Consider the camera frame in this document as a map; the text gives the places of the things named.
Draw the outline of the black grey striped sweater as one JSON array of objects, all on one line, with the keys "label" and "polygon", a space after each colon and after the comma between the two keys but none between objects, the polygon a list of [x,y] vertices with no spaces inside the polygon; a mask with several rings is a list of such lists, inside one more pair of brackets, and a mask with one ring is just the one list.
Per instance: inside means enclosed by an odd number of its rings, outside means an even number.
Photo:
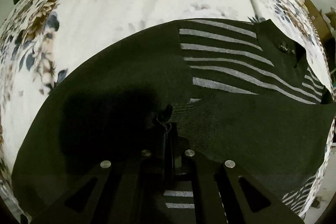
[{"label": "black grey striped sweater", "polygon": [[176,20],[128,36],[62,74],[19,149],[14,196],[37,217],[119,158],[165,161],[183,137],[300,213],[335,115],[310,64],[271,20]]}]

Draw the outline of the floral bed quilt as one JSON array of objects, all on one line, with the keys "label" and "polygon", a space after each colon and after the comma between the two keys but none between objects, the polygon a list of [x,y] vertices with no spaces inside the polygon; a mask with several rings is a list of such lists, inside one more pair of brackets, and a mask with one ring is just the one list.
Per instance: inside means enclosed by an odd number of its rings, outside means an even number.
[{"label": "floral bed quilt", "polygon": [[[314,73],[335,102],[322,42],[298,0],[20,0],[1,26],[1,190],[21,211],[22,223],[33,223],[36,217],[26,214],[14,196],[14,164],[35,117],[62,74],[72,73],[94,55],[137,32],[189,19],[271,20],[307,50]],[[296,213],[302,220],[327,166],[334,118],[323,162],[302,211]],[[170,195],[172,190],[192,189],[187,178],[177,177],[187,149],[192,149],[189,141],[178,137],[176,149],[164,152],[162,211],[168,216],[167,223],[196,223],[193,211],[170,208],[172,202],[190,201]]]}]

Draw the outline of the brown cardboard box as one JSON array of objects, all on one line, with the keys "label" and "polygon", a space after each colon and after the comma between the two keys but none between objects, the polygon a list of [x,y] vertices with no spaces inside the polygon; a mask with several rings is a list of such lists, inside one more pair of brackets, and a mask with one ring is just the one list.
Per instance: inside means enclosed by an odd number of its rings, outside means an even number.
[{"label": "brown cardboard box", "polygon": [[309,18],[313,22],[315,29],[317,30],[318,36],[322,43],[326,42],[327,40],[333,38],[333,35],[330,32],[330,29],[323,19],[320,12],[317,10],[315,5],[312,3],[311,0],[304,0],[305,6],[309,11]]}]

